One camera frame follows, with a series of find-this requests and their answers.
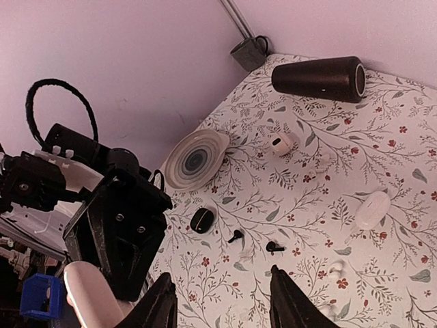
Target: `gray mug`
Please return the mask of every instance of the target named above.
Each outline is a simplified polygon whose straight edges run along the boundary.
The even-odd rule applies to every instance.
[[[231,51],[231,56],[247,71],[252,72],[264,65],[267,58],[268,41],[265,36],[243,40]]]

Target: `blue container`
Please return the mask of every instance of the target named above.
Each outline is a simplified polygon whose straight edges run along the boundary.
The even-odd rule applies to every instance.
[[[58,319],[61,316],[64,295],[60,279],[36,273],[23,284],[20,314],[36,320]]]

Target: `table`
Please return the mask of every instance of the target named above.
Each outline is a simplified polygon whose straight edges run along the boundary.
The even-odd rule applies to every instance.
[[[332,305],[340,327],[437,325],[437,91],[368,70],[358,105],[279,94],[271,55],[199,128],[231,138],[219,173],[204,188],[178,193],[151,274],[171,273],[179,327],[270,327],[270,268],[286,270],[318,307]],[[291,154],[268,147],[291,135]],[[330,154],[327,172],[309,172]],[[373,191],[392,205],[374,230],[345,245],[354,212]],[[191,231],[195,211],[215,213],[207,234]],[[228,244],[240,229],[244,239]],[[269,254],[268,241],[285,245]],[[327,276],[342,260],[341,279]]]

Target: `mug handle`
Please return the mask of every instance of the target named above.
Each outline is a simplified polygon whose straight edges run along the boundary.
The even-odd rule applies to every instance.
[[[264,54],[265,55],[267,55],[267,52],[268,52],[268,40],[267,40],[267,38],[265,37],[265,36],[257,36],[256,38],[255,38],[255,41],[256,41],[256,43],[258,43],[259,44],[259,42],[258,42],[258,40],[259,39],[261,39],[261,40],[263,40],[264,41]]]

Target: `white wall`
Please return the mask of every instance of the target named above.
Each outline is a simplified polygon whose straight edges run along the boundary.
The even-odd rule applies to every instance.
[[[229,55],[240,39],[215,0],[0,0],[0,142],[10,154],[38,147],[25,97],[54,77],[90,101],[103,144],[155,168],[244,78]],[[35,111],[43,137],[55,122],[91,136],[61,88],[42,88]]]
[[[235,0],[275,51],[356,55],[368,67],[437,87],[437,1]]]

